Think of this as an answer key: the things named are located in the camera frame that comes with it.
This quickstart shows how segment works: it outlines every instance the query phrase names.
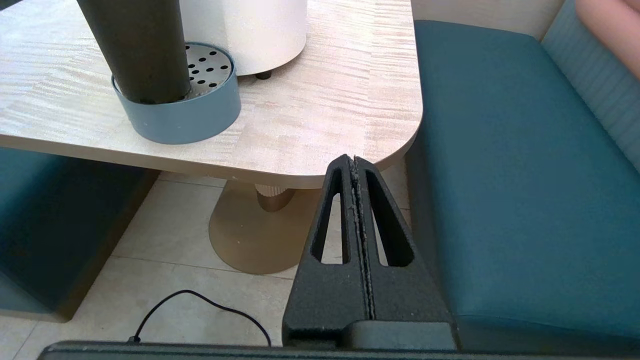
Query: power cord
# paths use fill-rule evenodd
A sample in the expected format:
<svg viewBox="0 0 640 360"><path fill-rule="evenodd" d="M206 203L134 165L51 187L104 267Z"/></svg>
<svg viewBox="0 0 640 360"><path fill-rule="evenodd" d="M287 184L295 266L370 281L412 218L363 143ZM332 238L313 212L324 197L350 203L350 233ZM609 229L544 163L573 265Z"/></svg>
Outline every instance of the power cord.
<svg viewBox="0 0 640 360"><path fill-rule="evenodd" d="M226 306L222 306L220 304L217 304L209 299L207 299L206 297L204 297L203 295L193 291L193 290L180 290L180 291L176 291L175 293L172 293L171 295L165 297L162 301L160 301L159 303L156 304L156 306L153 307L153 309L151 309L147 315L145 316L145 318L142 320L142 322L140 323L140 326L138 327L138 331L136 331L136 334L134 336L131 336L129 338L129 341L127 341L128 343L139 343L140 342L140 332L142 331L142 328L145 326L145 324L147 323L147 320L149 320L149 317L151 317L151 314L153 314L156 310L158 310L158 308L160 306L162 306L162 304L164 304L165 302L167 302L167 300L171 299L172 297L176 297L177 295L180 294L192 294L194 296L197 296L199 298L201 298L202 300L208 302L210 305L213 305L215 307L217 307L218 309L222 309L225 311L230 311L231 313L234 314L238 314L241 316L244 316L245 318L251 320L252 323L254 323L258 329L260 329L260 331L262 331L262 333L264 334L264 337L267 339L267 344L269 347L271 347L271 338L269 337L269 334L267 333L267 330L265 330L262 325L258 322L258 320L254 319L253 317L251 317L251 315L248 315L246 313L243 313L240 310L236 310L236 309L232 309L230 307L226 307Z"/></svg>

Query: wall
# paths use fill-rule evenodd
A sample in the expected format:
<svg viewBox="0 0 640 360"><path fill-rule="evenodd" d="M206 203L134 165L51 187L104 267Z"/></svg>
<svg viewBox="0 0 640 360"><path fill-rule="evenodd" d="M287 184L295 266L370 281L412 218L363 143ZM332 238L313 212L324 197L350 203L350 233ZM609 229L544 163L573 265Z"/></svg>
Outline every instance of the wall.
<svg viewBox="0 0 640 360"><path fill-rule="evenodd" d="M412 0L415 20L439 20L515 31L538 39L564 0Z"/></svg>

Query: black foot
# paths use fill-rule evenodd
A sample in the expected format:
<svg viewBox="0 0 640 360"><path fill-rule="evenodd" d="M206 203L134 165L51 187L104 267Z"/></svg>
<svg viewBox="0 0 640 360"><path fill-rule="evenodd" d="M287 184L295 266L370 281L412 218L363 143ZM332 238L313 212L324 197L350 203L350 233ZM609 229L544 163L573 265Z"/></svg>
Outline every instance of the black foot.
<svg viewBox="0 0 640 360"><path fill-rule="evenodd" d="M271 70L256 74L255 77L258 78L259 80L267 80L268 78L271 77Z"/></svg>

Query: blue striped fabric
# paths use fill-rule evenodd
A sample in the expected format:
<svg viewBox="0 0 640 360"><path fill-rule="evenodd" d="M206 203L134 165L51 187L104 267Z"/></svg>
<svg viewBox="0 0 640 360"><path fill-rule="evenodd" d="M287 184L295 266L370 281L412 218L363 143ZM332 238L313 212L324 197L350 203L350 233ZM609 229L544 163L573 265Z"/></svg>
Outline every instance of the blue striped fabric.
<svg viewBox="0 0 640 360"><path fill-rule="evenodd" d="M640 170L640 81L582 25L575 0L565 2L542 44Z"/></svg>

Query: teal seat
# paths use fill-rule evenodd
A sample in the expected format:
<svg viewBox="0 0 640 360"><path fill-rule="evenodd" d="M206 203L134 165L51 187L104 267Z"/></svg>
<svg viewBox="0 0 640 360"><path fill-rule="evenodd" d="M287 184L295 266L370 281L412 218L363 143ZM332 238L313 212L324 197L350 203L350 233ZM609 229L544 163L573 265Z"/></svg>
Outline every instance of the teal seat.
<svg viewBox="0 0 640 360"><path fill-rule="evenodd" d="M155 174L0 148L0 314L71 319Z"/></svg>
<svg viewBox="0 0 640 360"><path fill-rule="evenodd" d="M533 37L415 31L413 231L463 348L638 350L640 174Z"/></svg>

